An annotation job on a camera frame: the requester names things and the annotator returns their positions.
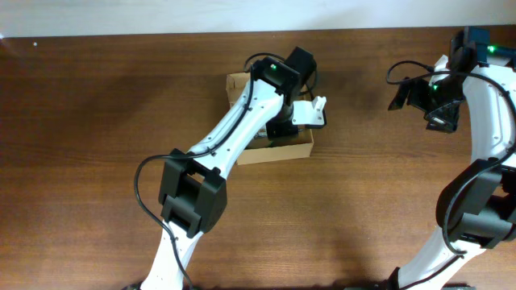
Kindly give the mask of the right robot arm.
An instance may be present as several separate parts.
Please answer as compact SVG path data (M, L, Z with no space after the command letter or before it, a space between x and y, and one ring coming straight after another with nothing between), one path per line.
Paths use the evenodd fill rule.
M383 289L449 289L470 260L515 239L515 50L489 31L465 27L426 73L396 81L390 110L421 110L427 129L454 133L467 105L471 163L440 193L437 226L422 249Z

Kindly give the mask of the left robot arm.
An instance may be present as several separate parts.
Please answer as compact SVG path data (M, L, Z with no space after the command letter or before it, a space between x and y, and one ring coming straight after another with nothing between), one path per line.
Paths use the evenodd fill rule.
M239 156L264 130L271 142L297 138L310 126L324 126L299 108L309 81L318 79L312 53L296 47L286 58L269 52L250 56L249 75L235 104L215 128L188 151L175 149L155 158L164 163L159 214L143 211L162 229L147 277L134 289L182 289L194 285L186 272L200 238L211 231L227 206L227 178Z

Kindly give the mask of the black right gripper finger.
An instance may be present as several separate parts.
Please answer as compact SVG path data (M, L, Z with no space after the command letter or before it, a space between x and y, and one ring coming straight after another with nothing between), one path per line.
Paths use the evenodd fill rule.
M393 100L389 104L388 110L400 110L405 105L409 93L410 84L399 85Z
M456 132L460 117L460 101L452 101L424 114L426 129L447 134Z

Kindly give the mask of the cardboard box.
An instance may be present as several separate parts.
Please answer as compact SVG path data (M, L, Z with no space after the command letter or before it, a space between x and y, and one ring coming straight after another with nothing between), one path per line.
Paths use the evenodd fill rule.
M226 92L230 107L237 102L248 80L249 74L245 72L227 75ZM310 157L314 146L314 136L311 129L302 126L297 136L287 136L283 139L275 139L273 141L269 140L265 136L265 133L265 127L262 127L255 138L240 154L236 161L238 165Z

